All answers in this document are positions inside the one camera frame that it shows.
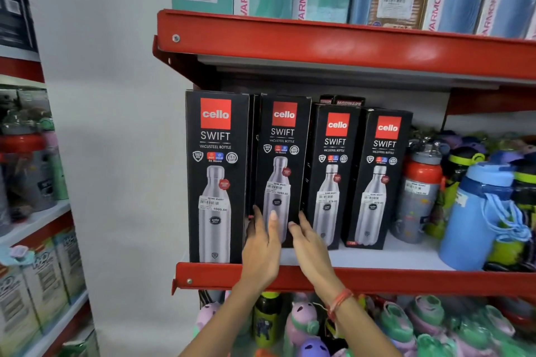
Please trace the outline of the person's left hand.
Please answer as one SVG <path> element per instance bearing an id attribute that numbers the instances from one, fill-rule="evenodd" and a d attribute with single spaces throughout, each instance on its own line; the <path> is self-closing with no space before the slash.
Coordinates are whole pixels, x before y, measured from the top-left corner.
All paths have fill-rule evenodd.
<path id="1" fill-rule="evenodd" d="M 242 251 L 242 273 L 240 281 L 256 295 L 260 295 L 277 277 L 280 253 L 268 248 L 267 226 L 257 205 L 253 206 L 254 216 L 246 230 L 246 240 Z"/>

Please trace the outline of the green and black kids bottle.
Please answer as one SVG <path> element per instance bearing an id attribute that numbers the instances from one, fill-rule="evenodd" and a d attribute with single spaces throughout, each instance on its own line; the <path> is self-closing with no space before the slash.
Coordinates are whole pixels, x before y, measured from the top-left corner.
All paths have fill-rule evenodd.
<path id="1" fill-rule="evenodd" d="M 443 180 L 430 219 L 425 225 L 426 234 L 438 240 L 444 237 L 461 180 L 470 166 L 485 159 L 486 155 L 476 148 L 460 146 L 451 150 L 447 158 L 442 160 Z"/>

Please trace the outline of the grey bottle with red lid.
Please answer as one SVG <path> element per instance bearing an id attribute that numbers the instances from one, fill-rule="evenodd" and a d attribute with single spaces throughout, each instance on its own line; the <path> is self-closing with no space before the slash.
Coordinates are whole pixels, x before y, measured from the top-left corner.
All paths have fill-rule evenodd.
<path id="1" fill-rule="evenodd" d="M 443 181 L 439 142 L 425 143 L 406 161 L 392 235 L 412 245 L 422 242 Z"/>

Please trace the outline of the grey flask with red band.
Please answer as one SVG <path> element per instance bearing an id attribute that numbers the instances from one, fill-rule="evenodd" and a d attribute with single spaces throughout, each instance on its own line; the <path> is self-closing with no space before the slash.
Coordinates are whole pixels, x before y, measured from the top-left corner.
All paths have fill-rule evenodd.
<path id="1" fill-rule="evenodd" d="M 46 141 L 25 110 L 8 110 L 0 123 L 0 154 L 13 221 L 57 204 Z"/>

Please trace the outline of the person's left forearm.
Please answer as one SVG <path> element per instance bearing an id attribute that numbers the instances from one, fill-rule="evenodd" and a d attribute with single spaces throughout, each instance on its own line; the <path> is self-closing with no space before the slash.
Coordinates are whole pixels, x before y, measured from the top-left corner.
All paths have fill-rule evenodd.
<path id="1" fill-rule="evenodd" d="M 223 306 L 178 357 L 228 357 L 247 316 L 265 285 L 240 280 Z"/>

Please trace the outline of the person's right hand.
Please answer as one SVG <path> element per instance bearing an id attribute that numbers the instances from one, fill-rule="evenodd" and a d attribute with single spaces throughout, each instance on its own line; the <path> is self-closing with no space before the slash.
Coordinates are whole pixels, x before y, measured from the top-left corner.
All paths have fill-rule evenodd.
<path id="1" fill-rule="evenodd" d="M 314 231 L 303 211 L 298 213 L 299 225 L 305 236 L 302 247 L 294 247 L 298 265 L 312 284 L 319 298 L 327 305 L 339 288 L 344 288 L 331 264 L 325 242 Z"/>

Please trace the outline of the medium black steel bottle box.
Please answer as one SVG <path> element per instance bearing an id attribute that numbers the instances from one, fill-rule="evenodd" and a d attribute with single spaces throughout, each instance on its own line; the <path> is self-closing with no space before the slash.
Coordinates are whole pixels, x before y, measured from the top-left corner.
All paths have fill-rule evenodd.
<path id="1" fill-rule="evenodd" d="M 311 112 L 310 97 L 260 96 L 255 204 L 265 225 L 277 214 L 283 248 L 293 246 L 288 223 L 298 223 Z"/>

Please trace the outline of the red metal shelf edge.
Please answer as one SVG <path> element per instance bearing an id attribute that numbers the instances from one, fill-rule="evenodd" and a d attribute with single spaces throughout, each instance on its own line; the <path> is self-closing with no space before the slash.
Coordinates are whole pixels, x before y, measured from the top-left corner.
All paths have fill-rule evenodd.
<path id="1" fill-rule="evenodd" d="M 456 272 L 336 267 L 343 284 L 358 294 L 441 294 L 519 297 L 536 302 L 536 273 Z M 239 264 L 176 265 L 171 294 L 183 290 L 230 290 L 239 280 Z"/>

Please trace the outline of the large black steel bottle box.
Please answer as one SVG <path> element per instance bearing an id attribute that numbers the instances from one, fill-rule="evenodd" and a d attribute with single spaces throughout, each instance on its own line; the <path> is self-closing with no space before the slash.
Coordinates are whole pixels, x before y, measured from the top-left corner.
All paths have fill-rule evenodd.
<path id="1" fill-rule="evenodd" d="M 248 219 L 253 98 L 185 93 L 189 260 L 239 263 Z"/>

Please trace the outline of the violet round bottle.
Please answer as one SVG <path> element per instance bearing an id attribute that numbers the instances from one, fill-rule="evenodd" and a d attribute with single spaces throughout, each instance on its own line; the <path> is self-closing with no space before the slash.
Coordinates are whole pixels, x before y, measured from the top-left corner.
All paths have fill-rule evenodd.
<path id="1" fill-rule="evenodd" d="M 309 338 L 299 346 L 296 357 L 331 357 L 331 354 L 320 338 Z"/>

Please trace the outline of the small black steel bottle box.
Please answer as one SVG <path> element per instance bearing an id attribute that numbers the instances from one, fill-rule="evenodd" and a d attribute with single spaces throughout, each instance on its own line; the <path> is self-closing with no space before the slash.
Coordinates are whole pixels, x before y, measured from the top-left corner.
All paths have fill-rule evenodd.
<path id="1" fill-rule="evenodd" d="M 413 113 L 361 111 L 341 240 L 348 248 L 382 250 L 396 207 Z"/>
<path id="2" fill-rule="evenodd" d="M 360 115 L 355 106 L 312 108 L 301 210 L 328 250 L 339 247 Z"/>

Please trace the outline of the row of colourful kids bottles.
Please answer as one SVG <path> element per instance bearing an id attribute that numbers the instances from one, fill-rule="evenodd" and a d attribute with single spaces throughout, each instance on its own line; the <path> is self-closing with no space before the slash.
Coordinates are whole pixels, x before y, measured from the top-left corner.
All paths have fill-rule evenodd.
<path id="1" fill-rule="evenodd" d="M 536 145 L 529 145 L 519 138 L 492 138 L 484 132 L 461 136 L 444 130 L 415 135 L 408 145 L 405 162 L 428 142 L 440 143 L 442 160 L 453 149 L 471 146 L 486 155 L 486 162 L 514 167 L 511 199 L 522 212 L 523 223 L 529 227 L 532 237 L 525 243 L 494 243 L 482 271 L 536 273 Z"/>

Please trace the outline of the red metal shelf with bracket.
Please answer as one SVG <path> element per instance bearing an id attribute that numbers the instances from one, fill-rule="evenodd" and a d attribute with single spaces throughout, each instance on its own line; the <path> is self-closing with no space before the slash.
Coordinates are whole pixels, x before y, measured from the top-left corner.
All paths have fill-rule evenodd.
<path id="1" fill-rule="evenodd" d="M 157 14 L 152 53 L 207 90 L 223 73 L 446 89 L 446 116 L 536 111 L 536 42 L 364 25 Z"/>

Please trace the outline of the black bottle with green lid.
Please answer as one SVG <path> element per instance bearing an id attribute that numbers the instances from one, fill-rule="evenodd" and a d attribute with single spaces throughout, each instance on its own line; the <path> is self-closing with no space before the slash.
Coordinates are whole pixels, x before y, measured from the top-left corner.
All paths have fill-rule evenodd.
<path id="1" fill-rule="evenodd" d="M 281 337 L 283 296 L 279 292 L 262 292 L 253 309 L 253 337 L 259 348 L 274 346 Z"/>

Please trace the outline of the red thread wristband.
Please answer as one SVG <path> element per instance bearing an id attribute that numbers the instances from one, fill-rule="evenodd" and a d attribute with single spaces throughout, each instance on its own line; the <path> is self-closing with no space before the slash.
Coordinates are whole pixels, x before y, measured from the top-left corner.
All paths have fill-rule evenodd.
<path id="1" fill-rule="evenodd" d="M 350 289 L 344 287 L 336 291 L 336 296 L 326 305 L 327 316 L 333 322 L 337 318 L 337 311 L 345 300 L 353 298 L 353 293 Z"/>

